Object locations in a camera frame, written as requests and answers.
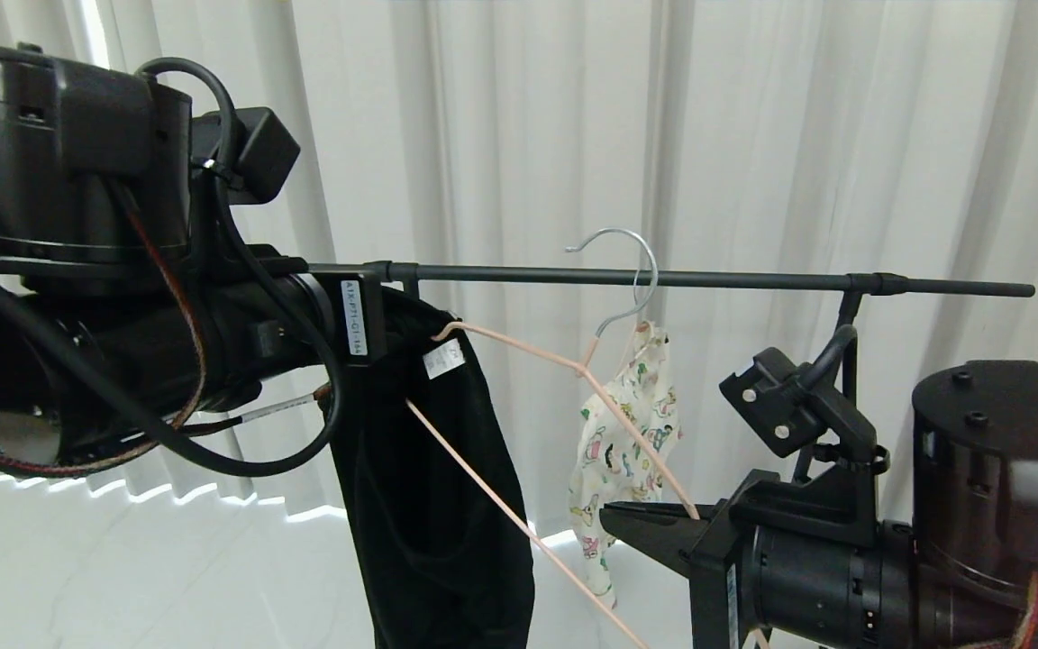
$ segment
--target white label sticker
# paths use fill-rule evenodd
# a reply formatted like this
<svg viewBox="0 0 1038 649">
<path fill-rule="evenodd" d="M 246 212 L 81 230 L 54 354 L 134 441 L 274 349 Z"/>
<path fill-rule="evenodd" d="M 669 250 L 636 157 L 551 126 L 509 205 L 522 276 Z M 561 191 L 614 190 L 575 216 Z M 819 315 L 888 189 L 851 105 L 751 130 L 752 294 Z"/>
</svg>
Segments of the white label sticker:
<svg viewBox="0 0 1038 649">
<path fill-rule="evenodd" d="M 732 633 L 732 649 L 739 649 L 739 596 L 734 583 L 734 564 L 728 568 L 728 631 Z"/>
<path fill-rule="evenodd" d="M 450 339 L 445 344 L 424 354 L 424 367 L 427 367 L 427 377 L 433 379 L 438 375 L 449 373 L 458 366 L 464 364 L 467 359 L 462 357 L 462 348 L 459 346 L 459 339 Z"/>
<path fill-rule="evenodd" d="M 344 279 L 338 287 L 343 289 L 343 318 L 347 324 L 347 345 L 351 348 L 351 356 L 366 356 L 363 293 L 354 279 Z"/>
</svg>

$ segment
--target robotic arm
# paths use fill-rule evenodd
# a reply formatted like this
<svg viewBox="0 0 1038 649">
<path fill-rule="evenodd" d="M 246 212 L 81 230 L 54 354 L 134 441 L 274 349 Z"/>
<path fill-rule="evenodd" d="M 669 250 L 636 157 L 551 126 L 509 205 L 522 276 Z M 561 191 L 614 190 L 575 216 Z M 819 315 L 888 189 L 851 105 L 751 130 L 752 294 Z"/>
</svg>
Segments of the robotic arm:
<svg viewBox="0 0 1038 649">
<path fill-rule="evenodd" d="M 156 81 L 168 72 L 201 79 L 219 111 L 191 119 L 190 98 Z M 31 291 L 0 287 L 1 471 L 93 474 L 161 443 L 267 476 L 330 442 L 345 368 L 379 356 L 346 317 L 379 279 L 248 246 L 229 210 L 275 197 L 298 155 L 269 108 L 236 108 L 194 62 L 127 75 L 0 48 L 0 275 Z M 1033 646 L 1038 364 L 972 362 L 916 387 L 911 526 L 878 520 L 889 453 L 831 385 L 854 335 L 841 327 L 813 364 L 767 349 L 720 385 L 775 455 L 812 448 L 830 464 L 819 477 L 754 471 L 703 520 L 624 503 L 603 525 L 689 579 L 698 649 L 738 649 L 754 628 L 836 648 Z M 191 412 L 246 406 L 264 379 L 320 364 L 324 427 L 299 453 L 256 463 L 194 441 L 219 427 Z M 816 444 L 829 430 L 839 443 Z"/>
</svg>

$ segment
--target hanger hook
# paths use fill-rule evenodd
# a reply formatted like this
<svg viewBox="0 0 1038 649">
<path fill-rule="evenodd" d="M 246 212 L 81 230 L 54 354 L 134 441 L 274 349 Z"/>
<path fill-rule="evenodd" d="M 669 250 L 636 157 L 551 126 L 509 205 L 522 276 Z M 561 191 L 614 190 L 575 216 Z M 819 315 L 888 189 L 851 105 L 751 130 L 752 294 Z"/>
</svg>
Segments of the hanger hook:
<svg viewBox="0 0 1038 649">
<path fill-rule="evenodd" d="M 585 238 L 583 240 L 583 243 L 579 243 L 579 245 L 577 246 L 568 246 L 566 247 L 566 250 L 568 250 L 569 253 L 577 253 L 578 251 L 588 247 L 589 243 L 594 242 L 595 239 L 598 239 L 602 237 L 602 235 L 608 235 L 610 233 L 626 235 L 627 237 L 634 239 L 635 242 L 638 243 L 638 246 L 644 248 L 644 251 L 647 253 L 647 262 L 652 267 L 652 281 L 647 287 L 647 295 L 644 296 L 643 300 L 635 300 L 634 307 L 631 307 L 629 310 L 623 313 L 614 314 L 614 316 L 609 317 L 605 321 L 601 322 L 601 324 L 598 326 L 598 329 L 595 329 L 595 337 L 597 339 L 603 336 L 603 330 L 606 329 L 606 325 L 609 325 L 611 322 L 614 322 L 617 320 L 622 320 L 629 316 L 634 316 L 634 314 L 637 314 L 644 308 L 646 308 L 647 303 L 650 303 L 650 301 L 652 300 L 652 295 L 655 295 L 655 288 L 659 287 L 659 263 L 656 262 L 655 260 L 655 253 L 654 251 L 652 251 L 652 247 L 650 245 L 647 245 L 647 240 L 644 239 L 638 233 L 635 233 L 634 229 L 627 229 L 626 227 L 602 227 L 601 229 L 595 231 L 595 233 L 593 233 L 591 237 Z"/>
</svg>

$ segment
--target clothing rack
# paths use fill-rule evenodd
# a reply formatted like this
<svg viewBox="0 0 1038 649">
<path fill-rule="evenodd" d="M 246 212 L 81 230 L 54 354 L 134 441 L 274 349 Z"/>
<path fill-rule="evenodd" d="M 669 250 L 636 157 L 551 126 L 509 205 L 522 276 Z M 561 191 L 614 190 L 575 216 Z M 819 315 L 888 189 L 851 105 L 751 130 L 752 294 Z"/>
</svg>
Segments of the clothing rack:
<svg viewBox="0 0 1038 649">
<path fill-rule="evenodd" d="M 643 271 L 586 270 L 585 268 L 535 268 L 509 266 L 443 266 L 443 264 L 372 262 L 358 266 L 338 264 L 309 264 L 312 275 L 355 276 L 367 289 L 376 283 L 403 283 L 403 291 L 419 296 L 419 283 L 425 280 L 441 282 L 501 282 L 501 283 L 585 283 L 630 285 L 637 282 Z M 695 289 L 754 289 L 754 291 L 837 291 L 843 293 L 837 328 L 852 325 L 864 296 L 898 296 L 902 293 L 928 293 L 928 295 L 985 296 L 1030 298 L 1035 295 L 1031 283 L 968 282 L 962 279 L 914 279 L 894 272 L 848 272 L 845 275 L 811 275 L 794 272 L 713 272 L 691 270 L 661 270 L 659 287 Z M 377 291 L 366 291 L 363 304 L 367 312 L 380 318 L 382 309 L 372 300 Z M 857 341 L 844 350 L 837 368 L 842 377 L 845 398 L 856 403 Z M 815 459 L 815 447 L 804 448 L 795 460 L 794 478 L 797 482 L 809 480 L 808 472 Z"/>
</svg>

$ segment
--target white curtain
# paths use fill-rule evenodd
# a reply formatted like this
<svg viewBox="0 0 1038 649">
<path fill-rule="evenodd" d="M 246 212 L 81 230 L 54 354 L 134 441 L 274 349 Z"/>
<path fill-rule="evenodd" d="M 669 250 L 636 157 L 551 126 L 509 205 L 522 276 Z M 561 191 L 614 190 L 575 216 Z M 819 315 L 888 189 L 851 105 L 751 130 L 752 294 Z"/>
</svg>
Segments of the white curtain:
<svg viewBox="0 0 1038 649">
<path fill-rule="evenodd" d="M 272 106 L 304 152 L 283 195 L 240 209 L 248 239 L 317 263 L 633 267 L 618 237 L 646 235 L 668 270 L 894 271 L 1038 287 L 1038 0 L 876 3 L 693 0 L 0 0 L 0 45 L 132 71 L 158 55 L 204 63 L 239 106 Z M 197 112 L 214 102 L 188 79 Z M 578 354 L 630 289 L 425 283 L 468 321 Z M 741 424 L 718 382 L 768 345 L 815 356 L 830 293 L 660 291 L 680 414 L 673 455 L 702 502 L 753 467 L 787 468 Z M 968 358 L 1038 358 L 1034 299 L 869 298 L 861 407 L 895 468 L 884 513 L 910 512 L 910 390 Z M 630 332 L 606 333 L 614 373 Z M 495 410 L 543 533 L 564 493 L 584 385 L 476 341 Z M 313 386 L 275 379 L 264 398 Z M 270 459 L 304 444 L 318 412 L 222 436 Z M 392 452 L 394 440 L 387 440 Z M 217 483 L 338 505 L 329 454 L 269 480 L 210 476 L 155 453 L 98 477 L 133 494 Z"/>
</svg>

